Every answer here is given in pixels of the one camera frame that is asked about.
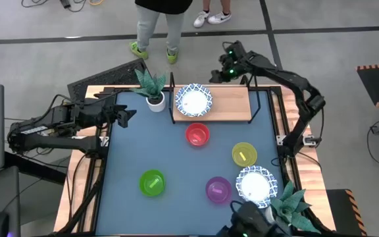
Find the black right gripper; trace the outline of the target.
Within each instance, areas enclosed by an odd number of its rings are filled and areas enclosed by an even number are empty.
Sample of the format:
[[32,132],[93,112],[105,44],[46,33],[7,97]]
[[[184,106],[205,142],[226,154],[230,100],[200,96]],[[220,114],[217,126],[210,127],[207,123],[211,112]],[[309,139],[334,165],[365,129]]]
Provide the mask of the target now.
[[240,62],[246,55],[246,51],[240,41],[222,42],[225,54],[220,56],[222,71],[211,71],[211,83],[227,82],[224,78],[237,78],[246,73],[243,64]]

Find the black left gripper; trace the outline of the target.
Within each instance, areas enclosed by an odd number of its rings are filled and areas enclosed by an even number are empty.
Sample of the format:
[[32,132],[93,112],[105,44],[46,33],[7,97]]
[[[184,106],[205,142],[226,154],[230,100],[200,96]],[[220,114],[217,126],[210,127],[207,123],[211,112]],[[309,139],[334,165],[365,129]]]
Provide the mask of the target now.
[[117,122],[122,128],[127,128],[128,121],[136,114],[136,110],[125,111],[127,105],[114,105],[106,100],[95,102],[95,104],[101,110],[95,121],[96,127],[108,127]]

